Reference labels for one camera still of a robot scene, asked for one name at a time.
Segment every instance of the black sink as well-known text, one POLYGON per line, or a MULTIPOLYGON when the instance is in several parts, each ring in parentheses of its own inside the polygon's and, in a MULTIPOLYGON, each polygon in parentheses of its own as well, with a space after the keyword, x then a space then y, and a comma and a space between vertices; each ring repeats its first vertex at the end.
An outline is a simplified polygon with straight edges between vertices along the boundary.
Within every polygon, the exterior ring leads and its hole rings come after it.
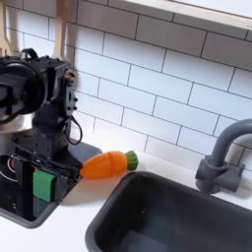
POLYGON ((135 172, 94 218, 86 243, 92 252, 251 252, 252 212, 135 172))

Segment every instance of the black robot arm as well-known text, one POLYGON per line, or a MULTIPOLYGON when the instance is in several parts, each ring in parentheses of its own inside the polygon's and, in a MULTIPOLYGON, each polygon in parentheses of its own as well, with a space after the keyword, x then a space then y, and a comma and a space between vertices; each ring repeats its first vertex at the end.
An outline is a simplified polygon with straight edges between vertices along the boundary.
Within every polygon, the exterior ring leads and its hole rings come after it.
POLYGON ((21 57, 0 58, 0 124, 33 113, 31 133, 14 140, 18 183, 32 190, 34 171, 47 172, 55 177, 56 201, 78 181, 82 168, 68 150, 71 122, 77 123, 72 115, 77 109, 74 80, 68 63, 38 58, 32 49, 23 50, 21 57))

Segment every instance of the white countertop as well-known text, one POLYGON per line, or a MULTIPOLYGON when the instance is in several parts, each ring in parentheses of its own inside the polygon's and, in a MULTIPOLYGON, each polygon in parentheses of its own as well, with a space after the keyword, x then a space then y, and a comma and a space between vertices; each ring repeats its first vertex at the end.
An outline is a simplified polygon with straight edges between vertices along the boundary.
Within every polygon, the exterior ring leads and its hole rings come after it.
MULTIPOLYGON (((103 140, 88 139, 89 144, 104 152, 130 149, 103 140)), ((137 152, 139 170, 151 171, 171 180, 195 187, 195 170, 137 152)), ((85 180, 66 197, 49 219, 37 229, 25 229, 0 218, 0 250, 8 252, 88 252, 85 245, 86 229, 110 195, 120 178, 85 180)), ((237 194, 224 192, 216 196, 252 210, 251 191, 240 188, 237 194)))

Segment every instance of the sink basin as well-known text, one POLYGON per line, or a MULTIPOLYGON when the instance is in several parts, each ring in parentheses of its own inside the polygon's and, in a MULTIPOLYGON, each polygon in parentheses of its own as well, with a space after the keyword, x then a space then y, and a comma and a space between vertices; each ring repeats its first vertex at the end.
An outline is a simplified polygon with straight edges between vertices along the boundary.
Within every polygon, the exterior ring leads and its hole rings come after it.
POLYGON ((92 252, 251 252, 252 212, 134 172, 94 218, 86 244, 92 252))

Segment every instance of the white subway tile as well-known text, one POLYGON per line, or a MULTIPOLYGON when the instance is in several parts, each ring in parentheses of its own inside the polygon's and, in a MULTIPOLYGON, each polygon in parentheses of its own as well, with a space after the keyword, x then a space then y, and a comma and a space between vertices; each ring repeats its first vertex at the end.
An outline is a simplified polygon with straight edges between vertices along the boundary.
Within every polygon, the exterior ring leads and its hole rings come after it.
POLYGON ((241 160, 240 160, 240 164, 245 164, 246 169, 251 170, 252 171, 252 150, 250 149, 245 149, 241 160))
MULTIPOLYGON (((77 15, 77 1, 69 1, 68 10, 68 21, 76 23, 77 15)), ((55 18, 56 16, 56 0, 24 0, 24 9, 39 13, 44 16, 55 18)))
POLYGON ((95 121, 94 133, 139 151, 145 149, 147 141, 147 136, 144 134, 99 119, 95 121))
MULTIPOLYGON (((218 137, 225 128, 227 128, 229 125, 235 122, 236 122, 235 120, 221 116, 218 121, 218 125, 215 131, 215 136, 218 137)), ((234 141, 234 143, 252 149, 252 134, 239 137, 238 139, 234 141)))
POLYGON ((130 71, 130 65, 127 63, 80 49, 76 49, 75 68, 124 85, 127 85, 130 71))
POLYGON ((152 137, 148 138, 146 153, 194 170, 198 169, 201 159, 204 158, 201 154, 197 154, 152 137))
POLYGON ((87 75, 79 72, 77 75, 77 91, 97 96, 98 93, 98 77, 87 75))
POLYGON ((229 91, 231 93, 252 98, 252 72, 236 69, 229 91))
POLYGON ((189 98, 192 83, 132 66, 129 86, 186 103, 189 98))
POLYGON ((227 91, 233 67, 167 50, 163 73, 227 91))
MULTIPOLYGON (((216 141, 217 138, 215 137, 182 128, 177 145, 209 156, 214 149, 216 141)), ((232 144, 225 160, 234 165, 238 165, 243 149, 241 146, 232 144)))
POLYGON ((23 0, 6 0, 6 5, 22 9, 23 0))
POLYGON ((165 50, 117 35, 106 34, 103 55, 161 71, 165 50))
POLYGON ((79 1, 78 24, 134 38, 138 15, 117 9, 79 1))
MULTIPOLYGON (((49 39, 55 40, 55 20, 50 19, 49 39)), ((67 24, 65 43, 80 49, 101 54, 104 32, 67 24)))
POLYGON ((154 110, 154 95, 137 91, 103 79, 99 82, 98 96, 108 101, 127 106, 147 114, 152 114, 154 110))
POLYGON ((89 0, 89 2, 107 5, 108 0, 89 0))
POLYGON ((242 39, 244 39, 247 34, 247 30, 245 29, 226 26, 220 23, 197 19, 189 16, 184 16, 181 14, 175 14, 174 22, 193 28, 199 28, 210 32, 217 32, 225 35, 235 36, 242 39))
POLYGON ((122 125, 176 144, 180 126, 125 108, 122 125))
POLYGON ((176 101, 158 97, 154 116, 204 133, 213 134, 218 116, 176 101))
MULTIPOLYGON (((79 111, 75 111, 73 115, 81 125, 84 137, 91 135, 95 126, 95 118, 79 111)), ((79 130, 79 127, 75 123, 72 123, 72 128, 79 130)))
POLYGON ((48 18, 23 10, 7 8, 7 28, 48 38, 48 18))
POLYGON ((76 93, 76 97, 79 111, 110 122, 121 123, 123 111, 121 106, 86 94, 76 93))
MULTIPOLYGON (((54 42, 44 38, 25 34, 25 48, 33 48, 39 57, 52 56, 54 42)), ((65 46, 65 59, 72 66, 74 60, 74 50, 70 46, 65 46)))
POLYGON ((236 120, 252 117, 252 100, 195 84, 189 104, 236 120))
POLYGON ((109 0, 109 6, 167 21, 171 21, 173 17, 171 12, 126 1, 109 0))
POLYGON ((252 70, 252 43, 209 32, 202 57, 252 70))
POLYGON ((240 186, 252 190, 252 171, 247 169, 243 170, 240 186))
POLYGON ((169 49, 200 56, 205 31, 140 16, 137 39, 169 49))
POLYGON ((21 51, 24 49, 24 35, 22 32, 7 29, 7 37, 14 51, 21 51))
POLYGON ((247 40, 252 41, 252 31, 248 32, 247 40))

